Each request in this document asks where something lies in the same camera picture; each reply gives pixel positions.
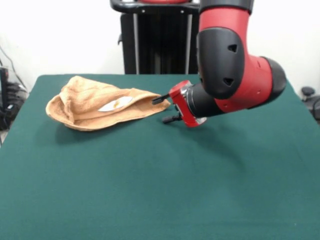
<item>folded towel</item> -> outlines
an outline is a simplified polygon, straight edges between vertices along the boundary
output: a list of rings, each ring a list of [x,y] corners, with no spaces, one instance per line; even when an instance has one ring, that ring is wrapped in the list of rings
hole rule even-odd
[[[81,76],[72,77],[46,106],[46,114],[68,128],[95,131],[120,122],[159,113],[170,102],[152,105],[160,94],[136,88],[120,89]]]

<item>white wall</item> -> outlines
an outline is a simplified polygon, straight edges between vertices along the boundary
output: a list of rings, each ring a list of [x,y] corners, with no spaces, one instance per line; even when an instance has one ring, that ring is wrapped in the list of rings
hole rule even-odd
[[[32,88],[43,74],[124,73],[120,13],[109,0],[0,0],[0,45]],[[255,0],[248,48],[279,62],[298,92],[320,91],[318,0]]]

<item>green table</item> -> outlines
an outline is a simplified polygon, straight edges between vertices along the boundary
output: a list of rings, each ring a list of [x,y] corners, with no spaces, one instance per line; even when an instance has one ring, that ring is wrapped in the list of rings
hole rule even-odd
[[[41,76],[0,150],[0,240],[320,239],[320,131],[291,86],[189,129],[97,132],[48,118],[73,75]],[[195,75],[84,75],[163,94]]]

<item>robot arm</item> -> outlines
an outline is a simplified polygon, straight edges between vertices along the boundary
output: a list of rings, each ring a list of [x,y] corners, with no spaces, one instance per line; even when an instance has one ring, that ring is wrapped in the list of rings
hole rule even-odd
[[[188,127],[196,127],[205,117],[265,105],[284,91],[287,79],[282,67],[248,53],[253,4],[254,0],[200,1],[197,58],[201,83],[184,81],[171,89],[167,97],[179,114],[166,123],[183,120]],[[155,99],[154,104],[164,98]]]

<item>white paper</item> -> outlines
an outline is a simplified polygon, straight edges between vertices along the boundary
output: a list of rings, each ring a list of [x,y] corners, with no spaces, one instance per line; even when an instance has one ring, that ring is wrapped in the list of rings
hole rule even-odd
[[[110,112],[114,111],[116,109],[120,109],[124,107],[125,105],[129,104],[132,101],[133,97],[132,96],[123,96],[118,98],[117,100],[111,101],[101,107],[98,112]]]

